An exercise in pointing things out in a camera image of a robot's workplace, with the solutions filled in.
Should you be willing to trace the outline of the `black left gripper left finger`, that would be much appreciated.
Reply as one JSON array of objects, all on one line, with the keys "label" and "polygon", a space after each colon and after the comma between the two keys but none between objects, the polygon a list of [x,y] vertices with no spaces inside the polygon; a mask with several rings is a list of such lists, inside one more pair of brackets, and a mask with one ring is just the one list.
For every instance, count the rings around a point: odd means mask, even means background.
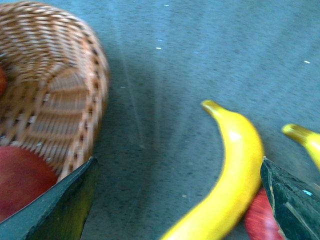
[{"label": "black left gripper left finger", "polygon": [[90,157],[70,175],[0,224],[2,240],[79,240],[98,182]]}]

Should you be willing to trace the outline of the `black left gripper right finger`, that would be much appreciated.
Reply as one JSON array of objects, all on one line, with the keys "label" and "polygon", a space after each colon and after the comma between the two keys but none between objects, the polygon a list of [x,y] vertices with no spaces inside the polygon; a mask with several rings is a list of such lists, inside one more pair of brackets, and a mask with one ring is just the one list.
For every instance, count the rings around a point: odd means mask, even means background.
[{"label": "black left gripper right finger", "polygon": [[272,214],[286,240],[320,238],[320,187],[308,184],[264,157],[260,176]]}]

